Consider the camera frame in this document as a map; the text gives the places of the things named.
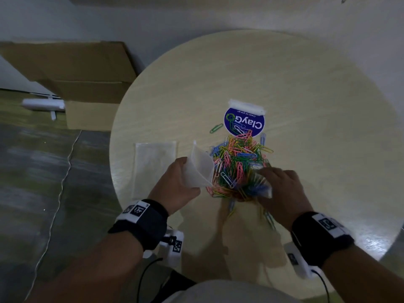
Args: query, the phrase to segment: table top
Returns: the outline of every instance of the table top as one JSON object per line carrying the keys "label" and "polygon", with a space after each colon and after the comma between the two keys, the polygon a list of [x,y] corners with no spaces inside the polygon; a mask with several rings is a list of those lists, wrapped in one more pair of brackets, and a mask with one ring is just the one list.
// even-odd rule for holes
{"label": "table top", "polygon": [[[393,108],[349,60],[326,46],[272,31],[227,31],[191,40],[147,67],[125,94],[111,132],[112,180],[120,204],[130,199],[134,143],[193,141],[208,150],[229,132],[230,99],[263,106],[273,166],[299,174],[315,210],[347,226],[380,259],[404,217],[404,143]],[[252,203],[206,191],[181,209],[182,273],[196,281],[242,280],[303,299],[324,293],[321,281],[296,276],[279,224],[269,228]]]}

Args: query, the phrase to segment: box flap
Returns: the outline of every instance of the box flap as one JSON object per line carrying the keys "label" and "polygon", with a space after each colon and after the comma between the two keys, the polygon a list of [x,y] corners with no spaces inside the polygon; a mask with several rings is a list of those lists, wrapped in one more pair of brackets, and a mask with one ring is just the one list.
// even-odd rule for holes
{"label": "box flap", "polygon": [[130,83],[86,81],[38,81],[65,101],[120,103]]}
{"label": "box flap", "polygon": [[136,74],[122,42],[4,43],[1,55],[30,81],[124,81]]}
{"label": "box flap", "polygon": [[71,130],[111,131],[119,104],[66,101],[66,121]]}

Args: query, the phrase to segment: hand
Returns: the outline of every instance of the hand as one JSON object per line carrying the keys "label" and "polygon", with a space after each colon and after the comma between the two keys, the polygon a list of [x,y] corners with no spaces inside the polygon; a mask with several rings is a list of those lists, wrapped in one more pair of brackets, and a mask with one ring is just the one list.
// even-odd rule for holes
{"label": "hand", "polygon": [[183,208],[189,201],[199,196],[199,188],[185,187],[182,182],[182,168],[186,157],[177,158],[151,190],[148,199],[159,202],[169,215]]}
{"label": "hand", "polygon": [[268,167],[258,173],[272,186],[272,199],[258,197],[258,202],[286,229],[291,231],[297,217],[313,211],[295,171]]}

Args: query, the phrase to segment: blue circular sticker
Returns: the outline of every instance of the blue circular sticker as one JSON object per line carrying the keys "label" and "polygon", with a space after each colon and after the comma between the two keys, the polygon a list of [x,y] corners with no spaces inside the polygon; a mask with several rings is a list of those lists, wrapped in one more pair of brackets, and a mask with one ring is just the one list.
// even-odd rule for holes
{"label": "blue circular sticker", "polygon": [[224,123],[227,130],[233,135],[245,134],[251,130],[252,137],[254,137],[264,129],[265,118],[229,108],[225,113]]}

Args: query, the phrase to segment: black wrist strap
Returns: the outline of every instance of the black wrist strap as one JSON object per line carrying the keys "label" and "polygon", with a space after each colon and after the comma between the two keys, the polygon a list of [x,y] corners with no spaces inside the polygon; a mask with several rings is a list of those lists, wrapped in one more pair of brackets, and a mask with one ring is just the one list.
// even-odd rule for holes
{"label": "black wrist strap", "polygon": [[108,233],[129,231],[139,240],[143,250],[154,250],[167,231],[168,216],[163,205],[144,199],[129,205]]}
{"label": "black wrist strap", "polygon": [[354,243],[347,228],[335,219],[316,212],[299,216],[293,222],[291,235],[304,260],[320,268],[332,253]]}

